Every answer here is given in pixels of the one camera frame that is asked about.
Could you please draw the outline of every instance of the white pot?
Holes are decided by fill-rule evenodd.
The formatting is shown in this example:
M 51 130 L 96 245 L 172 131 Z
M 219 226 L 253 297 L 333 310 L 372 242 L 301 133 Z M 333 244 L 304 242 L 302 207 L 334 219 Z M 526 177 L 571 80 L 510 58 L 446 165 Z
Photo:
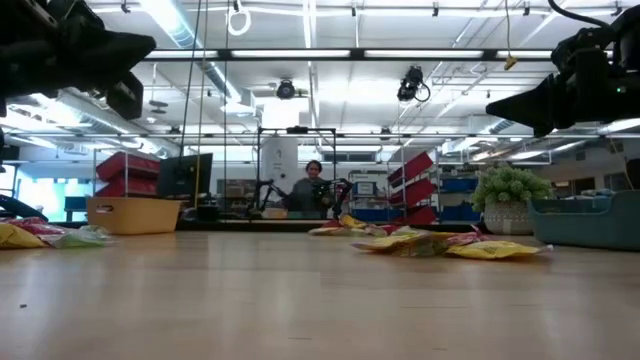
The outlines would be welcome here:
M 484 209 L 487 229 L 497 235 L 531 235 L 533 225 L 529 221 L 525 202 L 487 204 Z

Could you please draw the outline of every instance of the green plant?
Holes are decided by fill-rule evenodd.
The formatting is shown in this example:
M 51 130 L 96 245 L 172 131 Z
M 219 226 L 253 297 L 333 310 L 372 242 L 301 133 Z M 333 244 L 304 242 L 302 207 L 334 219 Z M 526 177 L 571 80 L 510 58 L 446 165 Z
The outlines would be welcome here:
M 473 193 L 473 210 L 484 211 L 487 204 L 521 202 L 545 199 L 551 196 L 551 183 L 534 175 L 530 170 L 514 169 L 503 165 L 490 168 L 480 175 Z

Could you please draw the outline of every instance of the potted plant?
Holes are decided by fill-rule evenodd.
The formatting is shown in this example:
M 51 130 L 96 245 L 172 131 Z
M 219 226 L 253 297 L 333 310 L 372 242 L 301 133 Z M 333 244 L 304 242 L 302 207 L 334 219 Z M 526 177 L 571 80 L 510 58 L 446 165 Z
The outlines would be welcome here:
M 527 201 L 549 196 L 549 181 L 530 170 L 503 165 L 480 175 L 472 201 L 474 211 L 484 212 L 484 222 L 492 233 L 529 235 L 533 227 L 527 213 Z

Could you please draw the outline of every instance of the person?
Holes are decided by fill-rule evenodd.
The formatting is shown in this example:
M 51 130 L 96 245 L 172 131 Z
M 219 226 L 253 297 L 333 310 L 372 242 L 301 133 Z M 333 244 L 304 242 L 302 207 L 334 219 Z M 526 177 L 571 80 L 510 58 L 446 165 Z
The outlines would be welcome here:
M 324 180 L 320 177 L 322 173 L 322 164 L 317 160 L 311 160 L 305 166 L 307 177 L 298 180 L 291 190 L 288 201 L 288 210 L 301 212 L 304 218 L 320 218 L 327 216 L 327 209 L 331 205 L 331 194 L 327 194 L 320 201 L 313 194 L 314 185 L 322 183 Z

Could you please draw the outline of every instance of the wooden table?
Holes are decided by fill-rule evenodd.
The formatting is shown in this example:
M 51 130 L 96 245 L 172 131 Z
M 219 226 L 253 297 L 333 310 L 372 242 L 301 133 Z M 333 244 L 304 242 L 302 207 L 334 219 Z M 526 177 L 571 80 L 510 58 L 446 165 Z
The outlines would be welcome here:
M 640 254 L 410 259 L 349 242 L 201 232 L 0 252 L 0 359 L 639 356 Z

